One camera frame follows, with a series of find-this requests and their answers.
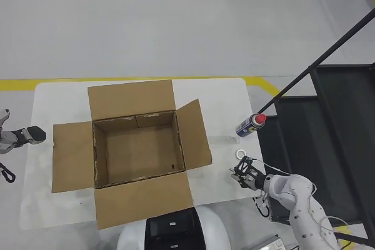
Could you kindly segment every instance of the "table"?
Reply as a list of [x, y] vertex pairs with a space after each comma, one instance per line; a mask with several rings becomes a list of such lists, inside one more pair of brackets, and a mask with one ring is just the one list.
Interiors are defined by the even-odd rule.
[[[45, 142], [28, 147], [22, 192], [20, 227], [48, 228], [96, 220], [93, 188], [51, 193], [53, 124], [90, 121], [88, 87], [128, 81], [44, 83], [35, 90], [31, 124], [47, 133]], [[252, 114], [246, 83], [240, 78], [172, 80], [176, 108], [194, 99], [201, 103], [204, 126], [210, 141], [212, 165], [187, 171], [194, 205], [253, 197], [230, 177], [238, 160], [235, 152], [262, 159], [256, 133], [240, 138], [239, 144], [214, 138], [236, 136], [235, 126]], [[255, 165], [264, 172], [264, 166]]]

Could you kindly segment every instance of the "cable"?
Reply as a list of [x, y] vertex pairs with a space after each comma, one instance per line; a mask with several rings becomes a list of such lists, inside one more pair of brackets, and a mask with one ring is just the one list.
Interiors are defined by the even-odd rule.
[[[266, 193], [264, 192], [264, 197], [262, 198], [262, 196], [263, 196], [263, 191], [261, 190], [261, 194], [260, 194], [259, 196], [256, 196], [256, 197], [253, 197], [253, 198], [252, 198], [252, 200], [253, 200], [254, 203], [256, 204], [256, 208], [257, 208], [257, 210], [259, 211], [259, 213], [261, 214], [261, 216], [264, 217], [264, 218], [268, 218], [269, 215], [271, 214], [268, 205], [265, 203], [265, 199], [267, 198], [267, 195], [268, 195], [268, 194], [266, 194]], [[258, 199], [261, 199], [261, 198], [262, 198], [262, 205], [265, 204], [265, 206], [263, 206], [263, 207], [267, 209], [267, 214], [266, 214], [266, 215], [263, 214], [263, 212], [261, 211], [261, 209], [260, 209], [260, 207], [258, 206], [258, 203], [257, 203], [257, 200], [258, 200]]]
[[265, 166], [267, 166], [267, 167], [269, 167], [269, 168], [271, 168], [271, 169], [273, 169], [273, 170], [275, 170], [275, 171], [278, 171], [278, 172], [281, 172], [281, 173], [287, 174], [288, 176], [291, 176], [291, 175], [292, 175], [292, 174], [289, 174], [288, 172], [284, 172], [284, 171], [282, 171], [282, 170], [280, 170], [280, 169], [278, 169], [278, 168], [276, 168], [276, 167], [272, 167], [272, 166], [266, 164], [266, 163], [265, 163], [264, 161], [262, 161], [262, 160], [259, 160], [259, 159], [253, 159], [253, 160], [255, 160], [255, 161], [259, 161], [260, 163], [263, 163]]
[[[315, 194], [315, 192], [316, 192], [318, 189], [317, 189], [317, 186], [316, 186], [313, 182], [312, 182], [312, 185], [314, 186], [314, 190], [311, 192], [311, 195], [308, 197], [308, 213], [311, 215], [312, 220], [313, 220], [315, 223], [317, 223], [317, 224], [319, 225], [319, 234], [321, 235], [321, 237], [325, 240], [325, 242], [328, 244], [328, 246], [329, 246], [331, 249], [336, 250], [336, 249], [334, 249], [334, 248], [332, 247], [332, 245], [331, 245], [331, 244], [330, 244], [330, 243], [324, 238], [324, 236], [323, 236], [323, 234], [322, 234], [322, 228], [325, 229], [325, 230], [327, 230], [327, 231], [331, 231], [332, 233], [334, 233], [334, 231], [333, 231], [333, 230], [330, 230], [329, 228], [324, 227], [324, 226], [322, 225], [322, 222], [323, 222], [325, 219], [329, 219], [329, 218], [331, 218], [331, 219], [337, 219], [338, 221], [343, 222], [347, 227], [349, 226], [349, 224], [348, 224], [345, 220], [343, 220], [343, 219], [341, 219], [341, 218], [339, 218], [339, 217], [335, 217], [335, 216], [324, 216], [319, 222], [317, 222], [317, 221], [315, 220], [315, 218], [314, 218], [314, 216], [313, 216], [313, 213], [312, 213], [312, 210], [311, 210], [311, 197]], [[350, 244], [351, 244], [351, 242], [349, 242], [349, 244], [343, 246], [343, 247], [341, 248], [341, 250], [344, 249], [344, 248], [346, 248], [346, 247], [348, 247]]]
[[350, 241], [349, 243], [347, 243], [346, 245], [344, 245], [340, 250], [343, 250], [343, 249], [345, 249], [346, 247], [350, 246], [351, 243], [352, 243], [352, 242]]

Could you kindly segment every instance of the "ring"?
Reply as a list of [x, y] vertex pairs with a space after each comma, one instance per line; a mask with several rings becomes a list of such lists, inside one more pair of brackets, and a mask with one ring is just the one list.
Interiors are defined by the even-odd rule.
[[247, 156], [245, 150], [243, 150], [243, 149], [239, 149], [238, 151], [236, 151], [236, 158], [237, 158], [237, 159], [239, 159], [239, 160], [243, 159], [243, 156], [242, 156], [242, 157], [239, 157], [239, 153], [240, 153], [240, 152], [243, 153], [243, 156]]

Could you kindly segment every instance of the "yellow tape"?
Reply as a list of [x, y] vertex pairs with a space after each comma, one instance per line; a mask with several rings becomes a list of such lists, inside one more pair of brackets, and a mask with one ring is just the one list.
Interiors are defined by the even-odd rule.
[[[334, 230], [336, 232], [340, 232], [340, 233], [351, 234], [351, 231], [349, 230], [349, 227], [347, 227], [347, 226], [335, 227]], [[345, 241], [345, 240], [341, 240], [341, 239], [340, 239], [340, 241], [342, 241], [342, 246], [345, 246], [345, 245], [349, 244], [349, 241]], [[354, 243], [350, 243], [350, 245], [345, 247], [344, 250], [350, 250], [352, 248], [354, 248]]]
[[[107, 77], [107, 78], [61, 78], [61, 79], [10, 79], [0, 80], [0, 91], [31, 91], [39, 83], [51, 82], [91, 82], [91, 81], [138, 81], [155, 79], [208, 79], [208, 78], [233, 78], [224, 76], [197, 76], [197, 77]], [[264, 78], [259, 76], [243, 76], [249, 86], [259, 86], [272, 96], [275, 96], [279, 90]]]

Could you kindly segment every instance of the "black metal staircase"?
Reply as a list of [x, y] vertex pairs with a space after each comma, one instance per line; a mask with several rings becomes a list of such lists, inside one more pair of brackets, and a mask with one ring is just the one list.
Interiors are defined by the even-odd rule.
[[[368, 239], [341, 239], [375, 247], [375, 62], [320, 65], [375, 17], [375, 8], [287, 85], [258, 138], [264, 162], [301, 174], [318, 187], [315, 198], [328, 216], [363, 223]], [[310, 74], [317, 96], [283, 97]], [[289, 211], [271, 201], [272, 220], [286, 223]], [[332, 225], [341, 224], [331, 221]]]

